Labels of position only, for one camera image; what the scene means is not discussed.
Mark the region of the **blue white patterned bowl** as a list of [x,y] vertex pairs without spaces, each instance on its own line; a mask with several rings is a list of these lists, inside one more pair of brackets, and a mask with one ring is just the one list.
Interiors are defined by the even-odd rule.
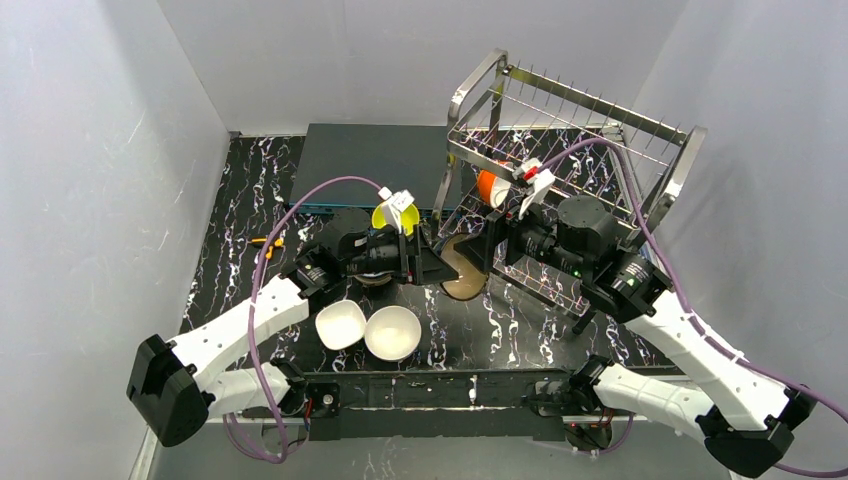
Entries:
[[377,287],[389,283],[392,275],[390,273],[360,274],[355,275],[354,278],[367,287]]

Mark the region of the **orange white bowl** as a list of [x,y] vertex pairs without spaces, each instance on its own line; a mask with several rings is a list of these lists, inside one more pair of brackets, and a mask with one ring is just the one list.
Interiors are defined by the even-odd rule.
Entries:
[[481,200],[490,208],[498,209],[506,201],[512,184],[493,172],[481,169],[476,177],[476,188]]

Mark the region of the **white round bowl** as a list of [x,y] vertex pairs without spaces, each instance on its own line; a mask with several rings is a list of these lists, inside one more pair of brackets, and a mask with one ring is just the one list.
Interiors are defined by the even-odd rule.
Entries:
[[402,306],[387,306],[374,312],[366,323],[364,341],[378,359],[399,362],[418,349],[422,326],[418,316]]

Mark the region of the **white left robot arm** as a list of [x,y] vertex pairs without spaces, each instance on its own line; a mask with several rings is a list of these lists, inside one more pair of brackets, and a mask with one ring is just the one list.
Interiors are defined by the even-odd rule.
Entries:
[[164,447],[183,443],[211,416],[283,405],[305,382],[289,362],[244,370],[231,370],[230,365],[250,346],[340,300],[349,279],[362,275],[412,285],[458,277],[419,226],[409,235],[389,225],[372,230],[366,211],[340,210],[248,299],[198,329],[170,340],[154,334],[142,341],[129,376],[128,399]]

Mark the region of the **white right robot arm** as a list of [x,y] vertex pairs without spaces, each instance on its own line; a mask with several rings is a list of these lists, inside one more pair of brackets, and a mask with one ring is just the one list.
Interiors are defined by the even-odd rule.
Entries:
[[783,459],[814,399],[749,370],[741,352],[686,312],[669,277],[621,245],[619,223],[599,200],[566,199],[552,222],[535,205],[493,212],[454,250],[488,273],[499,246],[506,263],[527,257],[575,277],[591,307],[659,348],[691,380],[690,387],[677,387],[593,355],[570,376],[568,399],[587,410],[627,410],[667,425],[744,477],[759,477]]

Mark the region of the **stainless steel dish rack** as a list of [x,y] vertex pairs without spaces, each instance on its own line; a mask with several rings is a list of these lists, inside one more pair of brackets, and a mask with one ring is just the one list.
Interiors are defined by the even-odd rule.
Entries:
[[[654,119],[514,64],[505,50],[496,49],[453,93],[446,128],[447,167],[430,220],[435,236],[470,236],[491,213],[519,210],[524,190],[512,172],[537,158],[556,177],[540,204],[548,218],[566,198],[599,199],[618,219],[621,245],[667,275],[677,297],[653,233],[681,194],[706,139],[704,127]],[[479,196],[481,169],[512,184],[498,209]],[[499,246],[493,270],[483,274],[503,276],[574,315],[580,326],[599,314],[611,318],[581,296],[575,277],[527,257],[506,265],[505,252]]]

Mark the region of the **yellow bowl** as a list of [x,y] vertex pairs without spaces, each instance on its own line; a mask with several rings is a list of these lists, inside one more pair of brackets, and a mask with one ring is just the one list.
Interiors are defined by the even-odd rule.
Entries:
[[[391,215],[387,214],[387,211],[387,201],[382,202],[374,209],[371,216],[371,223],[374,229],[382,229],[389,224]],[[410,204],[400,213],[399,220],[404,235],[409,237],[413,234],[414,226],[418,225],[421,221],[419,210],[414,204]]]

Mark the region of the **orange black small tool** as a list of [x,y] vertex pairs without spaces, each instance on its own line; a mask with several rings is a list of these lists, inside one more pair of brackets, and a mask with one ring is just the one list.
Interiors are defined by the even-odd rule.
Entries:
[[267,244],[268,241],[269,239],[267,237],[257,237],[249,239],[248,244],[251,247],[261,250],[266,260],[271,260],[274,252],[276,250],[281,250],[284,247],[284,241],[282,238],[276,238],[271,243]]

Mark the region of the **white square bowl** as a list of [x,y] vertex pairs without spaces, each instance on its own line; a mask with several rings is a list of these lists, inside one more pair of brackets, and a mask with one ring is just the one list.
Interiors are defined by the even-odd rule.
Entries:
[[324,347],[344,350],[363,339],[366,317],[358,303],[345,299],[321,310],[315,328]]

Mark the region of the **dark teal network switch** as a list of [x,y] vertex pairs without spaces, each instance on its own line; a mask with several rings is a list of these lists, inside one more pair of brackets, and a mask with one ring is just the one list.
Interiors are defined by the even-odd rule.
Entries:
[[425,125],[312,123],[308,126],[291,200],[340,176],[407,189],[431,209],[447,167],[447,128]]

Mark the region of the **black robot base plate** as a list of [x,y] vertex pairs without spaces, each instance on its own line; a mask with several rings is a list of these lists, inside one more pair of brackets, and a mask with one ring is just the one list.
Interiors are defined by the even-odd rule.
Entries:
[[529,437],[580,450],[612,443],[613,413],[584,405],[565,369],[309,372],[280,403],[315,441]]

